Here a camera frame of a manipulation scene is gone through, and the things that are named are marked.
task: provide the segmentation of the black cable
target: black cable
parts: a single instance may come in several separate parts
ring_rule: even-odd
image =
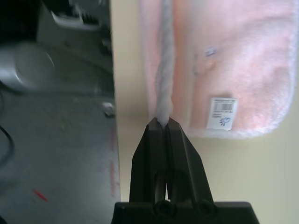
[[[14,140],[2,126],[0,126],[0,130],[5,134],[5,136],[8,139],[8,150],[5,153],[5,155],[0,159],[0,168],[2,168],[14,154]]]
[[[4,112],[5,101],[4,101],[4,97],[3,97],[1,90],[0,90],[0,99],[2,101],[2,108],[0,110],[0,116],[2,116],[2,114]],[[2,131],[8,139],[8,150],[5,153],[5,155],[0,159],[0,168],[2,168],[11,159],[11,157],[14,154],[14,140],[2,126],[0,126],[0,131]]]

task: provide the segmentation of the cream wall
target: cream wall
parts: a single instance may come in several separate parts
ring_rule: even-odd
[[[147,118],[138,0],[111,0],[121,199]],[[214,200],[248,201],[262,224],[299,223],[299,91],[272,134],[251,140],[191,139]]]

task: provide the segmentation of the towel label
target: towel label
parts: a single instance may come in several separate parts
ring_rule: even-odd
[[[207,128],[231,130],[237,107],[238,101],[234,98],[212,98]]]

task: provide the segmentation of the pink towel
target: pink towel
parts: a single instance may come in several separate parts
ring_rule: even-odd
[[[247,138],[278,126],[295,89],[298,0],[140,4],[150,118],[165,111],[192,137]],[[230,131],[206,128],[213,97],[238,100]]]

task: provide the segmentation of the gray floor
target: gray floor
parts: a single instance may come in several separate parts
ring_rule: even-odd
[[[46,10],[41,16],[39,42],[112,71],[97,38],[57,27]],[[4,98],[0,124],[16,149],[0,170],[0,215],[9,224],[110,223],[120,200],[118,150],[115,120],[104,116],[101,104],[113,99],[9,92]],[[6,148],[0,133],[0,156]]]

